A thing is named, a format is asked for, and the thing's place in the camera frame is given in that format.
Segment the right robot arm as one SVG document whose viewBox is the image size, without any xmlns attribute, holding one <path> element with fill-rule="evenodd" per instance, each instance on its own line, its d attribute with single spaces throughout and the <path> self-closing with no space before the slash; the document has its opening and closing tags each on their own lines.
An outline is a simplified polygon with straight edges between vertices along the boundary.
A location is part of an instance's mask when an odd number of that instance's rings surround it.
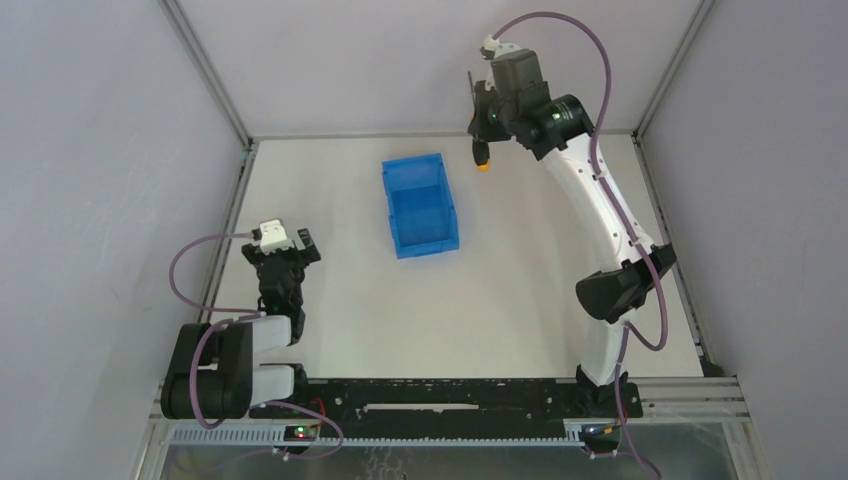
<svg viewBox="0 0 848 480">
<path fill-rule="evenodd" d="M 623 383 L 626 326 L 676 254 L 639 226 L 592 137 L 590 116 L 575 96 L 551 96 L 537 54 L 511 43 L 484 47 L 481 54 L 490 72 L 471 84 L 474 162 L 487 169 L 490 144 L 514 140 L 542 163 L 577 210 L 599 267 L 575 286 L 593 320 L 576 378 L 594 395 L 609 393 Z"/>
</svg>

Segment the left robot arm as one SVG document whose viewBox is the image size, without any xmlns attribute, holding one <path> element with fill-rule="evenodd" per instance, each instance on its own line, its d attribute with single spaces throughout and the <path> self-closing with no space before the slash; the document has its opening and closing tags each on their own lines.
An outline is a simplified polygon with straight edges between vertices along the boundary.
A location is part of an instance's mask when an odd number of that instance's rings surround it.
<svg viewBox="0 0 848 480">
<path fill-rule="evenodd" d="M 250 407 L 290 398 L 305 377 L 299 364 L 260 364 L 269 350 L 297 344 L 306 313 L 305 270 L 321 255 L 308 229 L 291 238 L 276 220 L 249 233 L 241 252 L 255 269 L 253 308 L 225 308 L 225 319 L 180 328 L 160 396 L 168 419 L 195 420 L 212 429 Z"/>
</svg>

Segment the orange black handled screwdriver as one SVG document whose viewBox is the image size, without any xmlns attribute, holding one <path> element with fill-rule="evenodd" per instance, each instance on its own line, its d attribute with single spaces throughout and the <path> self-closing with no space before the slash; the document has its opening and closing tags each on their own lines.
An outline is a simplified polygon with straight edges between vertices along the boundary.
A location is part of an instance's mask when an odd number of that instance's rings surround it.
<svg viewBox="0 0 848 480">
<path fill-rule="evenodd" d="M 472 156 L 476 168 L 485 172 L 490 168 L 490 147 L 489 143 L 476 138 L 472 139 Z"/>
</svg>

